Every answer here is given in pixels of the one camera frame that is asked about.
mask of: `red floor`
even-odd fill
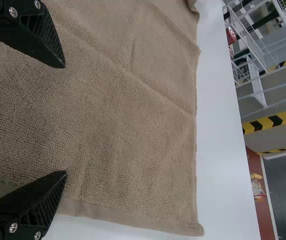
[[[253,152],[251,149],[246,148],[248,158],[248,167],[250,173],[254,172],[258,175],[263,176],[261,162],[259,159],[259,155]],[[258,180],[262,186],[262,189],[266,193],[264,180]],[[267,203],[267,198],[263,197],[262,202],[255,202],[259,232],[261,235],[261,240],[275,240],[273,225],[271,220],[271,215],[269,212],[269,207]]]

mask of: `terry cloth texture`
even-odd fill
[[[67,67],[0,42],[0,197],[67,170],[61,214],[203,235],[198,14],[183,0],[44,3]]]

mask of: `yellow and black hazard stripe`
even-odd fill
[[[279,112],[272,116],[262,117],[255,121],[245,122],[242,124],[243,134],[252,134],[260,130],[271,129],[276,126],[286,124],[286,111]]]
[[[281,68],[281,67],[283,67],[283,66],[286,66],[286,60],[280,62],[278,65],[275,65],[275,66],[270,67],[270,68],[268,69],[268,71],[270,72],[270,71],[276,70],[276,69],[278,69],[278,68]]]
[[[268,68],[267,71],[268,71],[268,72],[271,72],[271,71],[274,71],[274,70],[276,70],[276,69],[279,69],[279,68],[281,68],[281,67],[286,66],[286,60],[280,62],[278,65],[275,65],[275,66],[272,66],[272,67]],[[263,70],[263,71],[260,71],[260,72],[259,72],[259,75],[261,76],[261,75],[263,75],[263,74],[265,74],[265,73],[266,73],[265,70]]]
[[[257,152],[258,155],[262,155],[262,154],[272,154],[272,153],[276,153],[276,152],[283,152],[283,151],[286,151],[286,147],[284,148],[279,148],[279,149],[273,149],[273,150],[269,150],[269,151],[266,151],[266,152]]]

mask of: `white table surface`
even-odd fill
[[[197,209],[202,240],[259,240],[220,0],[198,0]],[[44,240],[191,240],[195,237],[57,215]]]

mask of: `metal screw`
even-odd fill
[[[41,9],[41,3],[38,0],[35,0],[35,6],[37,9]]]
[[[39,240],[40,238],[41,238],[41,232],[38,231],[38,232],[35,234],[34,239],[35,239],[35,240]]]
[[[16,9],[14,9],[12,6],[9,8],[9,13],[11,14],[11,16],[13,18],[17,18],[18,17],[18,12]]]
[[[9,227],[9,233],[13,234],[14,232],[16,232],[17,228],[18,228],[18,223],[17,223],[17,222],[13,223],[13,224]]]

